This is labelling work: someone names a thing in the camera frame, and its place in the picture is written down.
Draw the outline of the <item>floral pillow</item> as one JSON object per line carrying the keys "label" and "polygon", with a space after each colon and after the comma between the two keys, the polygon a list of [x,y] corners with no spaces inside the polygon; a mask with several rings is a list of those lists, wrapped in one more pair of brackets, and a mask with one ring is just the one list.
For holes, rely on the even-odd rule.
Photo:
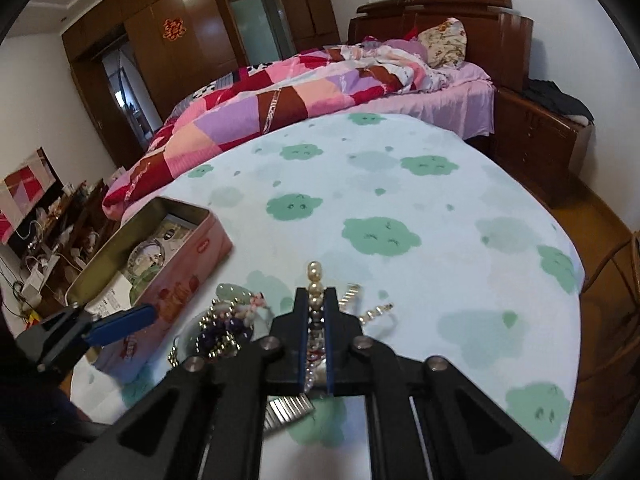
{"label": "floral pillow", "polygon": [[431,68],[459,68],[465,61],[468,37],[462,21],[447,18],[437,26],[420,32],[418,39],[427,52]]}

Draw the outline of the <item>dark wooden wardrobe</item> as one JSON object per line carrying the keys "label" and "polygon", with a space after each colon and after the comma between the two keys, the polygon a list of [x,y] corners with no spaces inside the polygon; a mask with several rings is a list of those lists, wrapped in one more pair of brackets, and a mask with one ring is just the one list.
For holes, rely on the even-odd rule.
{"label": "dark wooden wardrobe", "polygon": [[[182,18],[186,34],[170,42],[163,22]],[[116,166],[143,154],[128,106],[119,105],[115,58],[131,53],[152,107],[166,119],[189,93],[250,63],[289,58],[335,44],[330,0],[103,0],[62,36],[72,77]]]}

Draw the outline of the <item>cloud pattern tablecloth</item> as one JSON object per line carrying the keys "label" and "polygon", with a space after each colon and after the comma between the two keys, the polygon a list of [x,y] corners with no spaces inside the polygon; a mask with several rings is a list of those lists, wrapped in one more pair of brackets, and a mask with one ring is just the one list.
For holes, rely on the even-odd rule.
{"label": "cloud pattern tablecloth", "polygon": [[290,310],[311,261],[398,354],[440,354],[559,455],[579,360],[584,270],[562,228],[454,133],[404,115],[307,120],[178,177],[233,250],[218,282]]}

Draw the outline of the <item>television screen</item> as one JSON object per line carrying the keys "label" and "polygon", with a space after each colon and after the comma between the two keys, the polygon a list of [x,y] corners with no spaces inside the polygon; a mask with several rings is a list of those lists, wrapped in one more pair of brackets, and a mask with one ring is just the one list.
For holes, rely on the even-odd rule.
{"label": "television screen", "polygon": [[37,148],[18,167],[1,179],[1,244],[12,236],[28,240],[42,234],[46,226],[48,206],[62,194],[62,181],[43,148]]}

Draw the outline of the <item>green jade bangle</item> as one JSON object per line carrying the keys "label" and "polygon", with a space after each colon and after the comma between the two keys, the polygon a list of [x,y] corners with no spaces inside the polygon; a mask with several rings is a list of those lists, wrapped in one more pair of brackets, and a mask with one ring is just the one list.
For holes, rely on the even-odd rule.
{"label": "green jade bangle", "polygon": [[262,307],[264,296],[261,292],[252,292],[238,284],[220,283],[216,287],[216,297],[220,301],[234,304],[235,306]]}

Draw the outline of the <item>silver wristwatch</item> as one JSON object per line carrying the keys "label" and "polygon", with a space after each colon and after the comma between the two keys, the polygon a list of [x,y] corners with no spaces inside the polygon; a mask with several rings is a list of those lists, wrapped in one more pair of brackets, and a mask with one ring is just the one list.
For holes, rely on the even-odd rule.
{"label": "silver wristwatch", "polygon": [[[342,296],[338,297],[337,307],[341,313],[355,315],[361,327],[373,323],[378,318],[393,311],[394,304],[377,304],[371,309],[359,311],[361,304],[361,286],[349,284]],[[326,385],[326,330],[312,330],[308,336],[303,390],[296,396],[270,396],[267,401],[264,430],[266,434],[291,426],[303,418],[314,414],[312,394],[321,394],[320,388]]]}

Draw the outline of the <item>wooden nightstand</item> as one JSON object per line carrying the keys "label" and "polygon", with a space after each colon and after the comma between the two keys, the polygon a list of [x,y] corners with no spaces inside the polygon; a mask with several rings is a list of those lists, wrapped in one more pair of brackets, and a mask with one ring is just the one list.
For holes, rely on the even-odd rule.
{"label": "wooden nightstand", "polygon": [[496,91],[494,126],[499,165],[548,206],[563,203],[582,170],[593,126],[505,88]]}

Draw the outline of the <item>red double happiness decal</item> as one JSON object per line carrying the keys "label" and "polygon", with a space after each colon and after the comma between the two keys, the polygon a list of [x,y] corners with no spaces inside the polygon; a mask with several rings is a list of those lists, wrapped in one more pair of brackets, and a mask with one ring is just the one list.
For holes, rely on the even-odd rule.
{"label": "red double happiness decal", "polygon": [[186,34],[186,25],[182,18],[168,18],[163,22],[162,37],[170,42],[176,41]]}

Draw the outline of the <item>cluttered wooden tv cabinet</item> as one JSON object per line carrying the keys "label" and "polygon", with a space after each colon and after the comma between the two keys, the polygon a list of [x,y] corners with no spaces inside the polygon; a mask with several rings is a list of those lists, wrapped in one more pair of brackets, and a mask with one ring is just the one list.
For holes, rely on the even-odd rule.
{"label": "cluttered wooden tv cabinet", "polygon": [[28,318],[62,310],[70,285],[114,234],[117,223],[102,210],[106,192],[102,180],[58,197],[48,191],[9,238],[17,258],[10,296]]}

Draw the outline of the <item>patchwork quilt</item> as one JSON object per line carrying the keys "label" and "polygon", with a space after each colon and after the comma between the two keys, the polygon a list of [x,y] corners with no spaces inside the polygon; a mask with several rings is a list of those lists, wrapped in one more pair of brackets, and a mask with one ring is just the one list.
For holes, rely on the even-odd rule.
{"label": "patchwork quilt", "polygon": [[104,214],[120,220],[138,200],[258,136],[388,94],[434,92],[448,84],[447,75],[420,56],[388,44],[339,44],[274,62],[168,120],[142,159],[107,192]]}

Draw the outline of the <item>pink tin box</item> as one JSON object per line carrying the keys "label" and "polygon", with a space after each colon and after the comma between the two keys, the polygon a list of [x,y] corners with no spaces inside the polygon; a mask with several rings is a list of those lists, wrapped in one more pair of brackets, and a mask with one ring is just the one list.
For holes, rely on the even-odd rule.
{"label": "pink tin box", "polygon": [[[130,252],[145,240],[158,240],[165,261],[137,278],[126,271]],[[118,311],[152,304],[154,324],[108,346],[93,346],[93,363],[126,384],[152,358],[183,308],[232,249],[220,220],[208,209],[170,198],[145,204],[100,248],[66,292],[98,320]]]}

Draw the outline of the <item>pink bed sheet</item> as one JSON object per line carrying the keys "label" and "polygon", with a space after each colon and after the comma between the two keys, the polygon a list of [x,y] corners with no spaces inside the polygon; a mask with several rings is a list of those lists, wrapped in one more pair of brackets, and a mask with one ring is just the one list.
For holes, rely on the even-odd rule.
{"label": "pink bed sheet", "polygon": [[[242,68],[217,81],[208,87],[188,96],[179,103],[166,120],[181,115],[190,103],[214,90],[231,86],[251,73],[268,65]],[[403,114],[418,118],[422,122],[435,125],[457,133],[461,139],[473,136],[488,136],[494,131],[494,93],[495,88],[489,76],[480,67],[465,63],[459,68],[440,70],[449,79],[447,87],[434,92],[411,91],[407,93],[388,94],[367,103],[340,110],[337,113],[369,116],[373,114]],[[210,159],[193,170],[182,174],[190,178],[205,176],[212,170]],[[160,189],[143,197],[146,200],[160,192]]]}

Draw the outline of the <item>dark clothes on nightstand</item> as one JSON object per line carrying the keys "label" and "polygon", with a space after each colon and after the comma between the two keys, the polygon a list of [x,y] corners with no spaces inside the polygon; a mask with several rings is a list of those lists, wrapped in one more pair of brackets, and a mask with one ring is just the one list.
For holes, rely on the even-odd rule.
{"label": "dark clothes on nightstand", "polygon": [[551,80],[529,79],[522,95],[546,110],[578,124],[588,126],[594,123],[589,108],[581,100],[564,93]]}

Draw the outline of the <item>wooden headboard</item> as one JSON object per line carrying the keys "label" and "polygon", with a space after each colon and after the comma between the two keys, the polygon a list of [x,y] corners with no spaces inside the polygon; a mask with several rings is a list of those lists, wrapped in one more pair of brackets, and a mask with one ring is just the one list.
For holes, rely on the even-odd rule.
{"label": "wooden headboard", "polygon": [[534,21],[512,0],[382,0],[364,4],[349,22],[348,41],[396,39],[457,18],[468,35],[465,58],[499,88],[521,91],[528,83]]}

